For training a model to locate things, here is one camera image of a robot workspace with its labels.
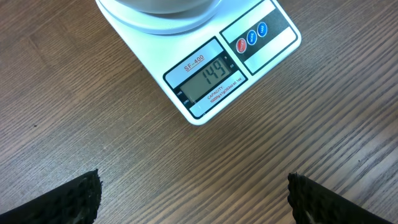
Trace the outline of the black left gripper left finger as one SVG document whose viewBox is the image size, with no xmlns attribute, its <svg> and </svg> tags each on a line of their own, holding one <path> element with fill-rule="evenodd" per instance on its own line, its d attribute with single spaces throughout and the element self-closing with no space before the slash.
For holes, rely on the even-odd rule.
<svg viewBox="0 0 398 224">
<path fill-rule="evenodd" d="M 92 224 L 98 215 L 101 194 L 102 181 L 95 169 L 1 214 L 1 223 Z"/>
</svg>

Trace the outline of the white digital kitchen scale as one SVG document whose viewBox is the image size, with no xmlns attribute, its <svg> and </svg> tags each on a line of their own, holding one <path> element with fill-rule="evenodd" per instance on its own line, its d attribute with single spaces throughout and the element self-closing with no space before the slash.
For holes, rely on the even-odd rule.
<svg viewBox="0 0 398 224">
<path fill-rule="evenodd" d="M 149 14 L 122 1 L 97 5 L 194 125 L 209 121 L 302 41 L 276 0 L 209 1 L 175 14 Z"/>
</svg>

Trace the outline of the white bowl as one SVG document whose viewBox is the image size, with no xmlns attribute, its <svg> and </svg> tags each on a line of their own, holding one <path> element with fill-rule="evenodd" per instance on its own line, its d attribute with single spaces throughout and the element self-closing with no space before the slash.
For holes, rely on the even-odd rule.
<svg viewBox="0 0 398 224">
<path fill-rule="evenodd" d="M 146 14 L 204 14 L 217 7 L 220 0 L 115 0 L 109 4 L 117 8 Z"/>
</svg>

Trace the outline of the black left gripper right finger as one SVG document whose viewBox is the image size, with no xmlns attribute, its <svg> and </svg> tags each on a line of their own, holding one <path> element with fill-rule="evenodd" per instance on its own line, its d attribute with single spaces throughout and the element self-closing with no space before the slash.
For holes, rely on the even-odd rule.
<svg viewBox="0 0 398 224">
<path fill-rule="evenodd" d="M 391 224 L 304 175 L 290 173 L 287 179 L 296 223 Z"/>
</svg>

